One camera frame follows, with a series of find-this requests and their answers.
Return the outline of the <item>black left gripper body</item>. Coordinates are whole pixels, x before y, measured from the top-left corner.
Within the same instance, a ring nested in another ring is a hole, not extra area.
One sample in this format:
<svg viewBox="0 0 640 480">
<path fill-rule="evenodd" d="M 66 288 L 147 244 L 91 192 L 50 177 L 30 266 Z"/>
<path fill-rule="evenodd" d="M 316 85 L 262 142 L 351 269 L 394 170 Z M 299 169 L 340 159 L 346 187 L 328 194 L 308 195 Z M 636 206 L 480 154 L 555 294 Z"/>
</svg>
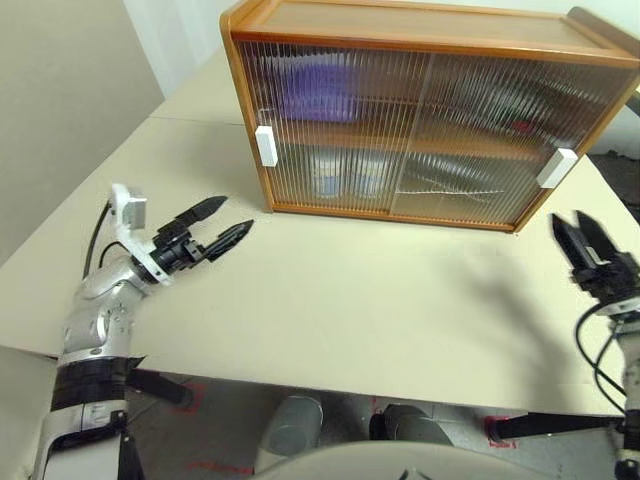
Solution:
<svg viewBox="0 0 640 480">
<path fill-rule="evenodd" d="M 193 268 L 205 259 L 206 249 L 193 239 L 192 225 L 186 219 L 174 219 L 160 227 L 153 237 L 150 256 L 166 274 Z"/>
</svg>

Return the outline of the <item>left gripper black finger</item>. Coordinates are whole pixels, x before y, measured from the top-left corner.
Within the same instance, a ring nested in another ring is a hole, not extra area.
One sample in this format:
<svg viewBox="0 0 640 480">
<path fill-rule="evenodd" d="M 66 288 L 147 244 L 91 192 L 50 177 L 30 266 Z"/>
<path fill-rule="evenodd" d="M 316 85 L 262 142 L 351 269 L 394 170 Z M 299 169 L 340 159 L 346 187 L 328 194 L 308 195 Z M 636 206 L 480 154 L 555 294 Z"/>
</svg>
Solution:
<svg viewBox="0 0 640 480">
<path fill-rule="evenodd" d="M 175 217 L 184 226 L 191 226 L 213 215 L 226 201 L 227 196 L 212 196 L 205 198 Z"/>
<path fill-rule="evenodd" d="M 249 233 L 254 225 L 254 220 L 246 220 L 229 227 L 218 235 L 217 239 L 207 246 L 203 256 L 209 262 L 214 262 L 219 257 L 233 249 Z"/>
</svg>

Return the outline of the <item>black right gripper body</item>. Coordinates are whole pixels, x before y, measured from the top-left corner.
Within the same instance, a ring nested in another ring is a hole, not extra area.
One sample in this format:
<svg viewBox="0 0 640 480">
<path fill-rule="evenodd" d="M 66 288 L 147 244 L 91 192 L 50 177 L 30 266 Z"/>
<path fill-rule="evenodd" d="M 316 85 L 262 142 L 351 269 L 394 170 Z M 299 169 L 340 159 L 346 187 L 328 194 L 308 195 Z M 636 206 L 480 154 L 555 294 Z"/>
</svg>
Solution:
<svg viewBox="0 0 640 480">
<path fill-rule="evenodd" d="M 639 264 L 628 252 L 607 259 L 590 251 L 569 254 L 572 280 L 602 305 L 611 305 L 639 296 Z"/>
</svg>

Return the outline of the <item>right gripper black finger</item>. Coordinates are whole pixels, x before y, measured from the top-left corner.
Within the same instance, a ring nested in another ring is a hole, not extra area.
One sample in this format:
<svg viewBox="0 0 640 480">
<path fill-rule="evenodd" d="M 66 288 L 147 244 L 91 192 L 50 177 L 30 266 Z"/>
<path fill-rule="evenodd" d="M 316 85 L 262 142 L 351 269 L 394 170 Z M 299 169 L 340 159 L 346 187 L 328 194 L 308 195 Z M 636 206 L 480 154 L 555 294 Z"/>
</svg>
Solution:
<svg viewBox="0 0 640 480">
<path fill-rule="evenodd" d="M 574 228 L 578 264 L 603 264 L 617 258 L 618 250 L 601 224 L 583 211 L 576 211 Z"/>
<path fill-rule="evenodd" d="M 591 270 L 597 266 L 598 254 L 594 220 L 584 212 L 577 212 L 578 225 L 573 226 L 558 214 L 551 216 L 553 236 L 574 270 Z"/>
</svg>

